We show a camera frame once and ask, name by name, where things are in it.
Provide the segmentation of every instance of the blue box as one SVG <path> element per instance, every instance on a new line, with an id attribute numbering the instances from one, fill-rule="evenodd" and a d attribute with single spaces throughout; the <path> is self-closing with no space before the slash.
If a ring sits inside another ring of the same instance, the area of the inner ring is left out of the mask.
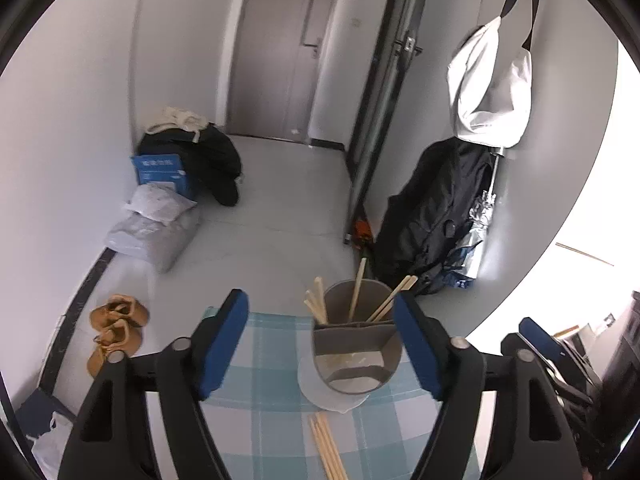
<path id="1" fill-rule="evenodd" d="M 190 186 L 186 172 L 182 169 L 182 162 L 177 153 L 168 155 L 137 155 L 131 160 L 138 172 L 138 183 L 148 184 L 157 182 L 170 184 L 176 193 L 193 199 L 193 189 Z"/>

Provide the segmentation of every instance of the plastic bag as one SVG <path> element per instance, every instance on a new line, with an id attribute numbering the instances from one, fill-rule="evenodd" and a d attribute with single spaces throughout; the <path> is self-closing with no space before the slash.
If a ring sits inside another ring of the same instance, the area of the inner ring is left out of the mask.
<path id="1" fill-rule="evenodd" d="M 169 225 L 196 202 L 154 182 L 138 186 L 126 209 Z"/>
<path id="2" fill-rule="evenodd" d="M 167 272 L 191 241 L 199 224 L 197 207 L 185 211 L 169 225 L 133 213 L 114 225 L 107 234 L 105 245 L 151 263 L 157 272 Z"/>
<path id="3" fill-rule="evenodd" d="M 38 438 L 32 436 L 27 438 L 33 441 L 31 452 L 44 476 L 47 477 L 47 480 L 56 480 L 62 462 L 62 454 L 65 451 L 66 441 L 69 440 L 73 424 L 65 416 L 53 412 L 49 427 L 51 429 Z"/>

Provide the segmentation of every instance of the white paper plate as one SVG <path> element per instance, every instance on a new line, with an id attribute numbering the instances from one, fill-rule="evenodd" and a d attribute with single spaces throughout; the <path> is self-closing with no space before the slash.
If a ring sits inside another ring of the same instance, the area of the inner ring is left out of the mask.
<path id="1" fill-rule="evenodd" d="M 298 364 L 298 384 L 309 402 L 330 412 L 347 413 L 369 397 L 369 394 L 341 394 L 329 388 L 320 378 L 310 352 Z"/>

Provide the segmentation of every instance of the black coat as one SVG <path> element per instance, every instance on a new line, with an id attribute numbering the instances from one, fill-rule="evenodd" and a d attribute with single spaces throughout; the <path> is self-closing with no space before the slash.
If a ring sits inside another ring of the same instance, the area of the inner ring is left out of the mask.
<path id="1" fill-rule="evenodd" d="M 429 294 L 442 288 L 442 264 L 471 229 L 469 210 L 491 181 L 489 148 L 457 137 L 429 146 L 402 191 L 389 197 L 374 247 L 376 276 L 394 288 L 407 275 L 412 288 Z"/>
<path id="2" fill-rule="evenodd" d="M 191 180 L 209 190 L 222 205 L 236 205 L 236 178 L 242 173 L 242 163 L 236 147 L 213 124 L 200 132 L 198 142 L 192 142 L 193 135 L 193 132 L 185 132 L 179 128 L 146 134 L 138 146 L 138 154 L 177 153 Z"/>

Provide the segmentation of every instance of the white plastic bag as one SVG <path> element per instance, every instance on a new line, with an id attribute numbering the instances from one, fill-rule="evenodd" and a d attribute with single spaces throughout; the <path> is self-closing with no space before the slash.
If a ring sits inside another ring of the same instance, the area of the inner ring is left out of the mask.
<path id="1" fill-rule="evenodd" d="M 133 213 L 114 225 L 107 234 L 105 245 L 151 263 L 157 272 L 167 272 L 191 241 L 199 224 L 197 207 L 188 209 L 169 225 Z"/>
<path id="2" fill-rule="evenodd" d="M 178 195 L 164 186 L 149 182 L 138 186 L 125 209 L 167 226 L 196 204 L 197 202 Z"/>
<path id="3" fill-rule="evenodd" d="M 498 30 L 517 0 L 506 0 L 500 16 L 478 28 L 447 69 L 453 130 L 460 139 L 510 148 L 520 141 L 531 114 L 531 36 L 540 0 L 531 0 L 531 30 L 511 65 L 491 85 Z"/>
<path id="4" fill-rule="evenodd" d="M 31 452 L 44 476 L 47 477 L 47 480 L 56 480 L 62 462 L 62 454 L 65 451 L 66 441 L 69 440 L 73 424 L 65 416 L 53 412 L 49 427 L 50 430 L 38 438 L 32 436 L 27 438 L 33 441 Z"/>

